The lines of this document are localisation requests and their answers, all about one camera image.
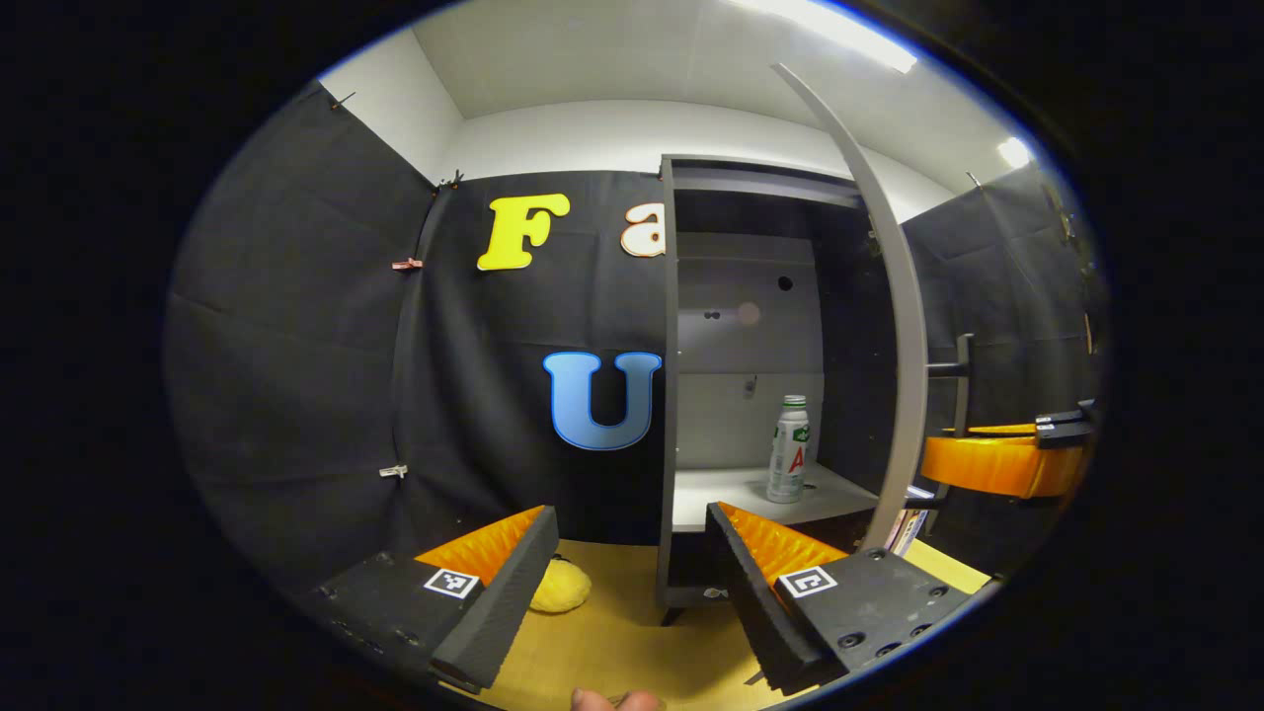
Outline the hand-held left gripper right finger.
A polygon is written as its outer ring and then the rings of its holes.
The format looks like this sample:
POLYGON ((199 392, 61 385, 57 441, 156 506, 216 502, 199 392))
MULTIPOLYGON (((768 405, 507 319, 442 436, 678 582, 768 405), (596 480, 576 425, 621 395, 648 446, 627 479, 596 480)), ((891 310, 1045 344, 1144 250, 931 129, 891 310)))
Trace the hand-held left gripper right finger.
POLYGON ((705 535, 763 679, 785 696, 884 665, 969 598, 884 547, 846 553, 731 504, 708 504, 705 535))

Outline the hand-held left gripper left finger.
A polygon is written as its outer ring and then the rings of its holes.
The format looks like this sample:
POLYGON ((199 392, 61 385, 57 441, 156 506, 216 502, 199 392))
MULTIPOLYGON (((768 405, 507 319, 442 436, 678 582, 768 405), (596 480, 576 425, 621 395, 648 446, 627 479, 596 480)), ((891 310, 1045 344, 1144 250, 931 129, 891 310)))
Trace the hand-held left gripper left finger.
POLYGON ((555 509, 536 506, 420 555, 375 553, 296 602, 375 665, 478 695, 501 674, 557 543, 555 509))

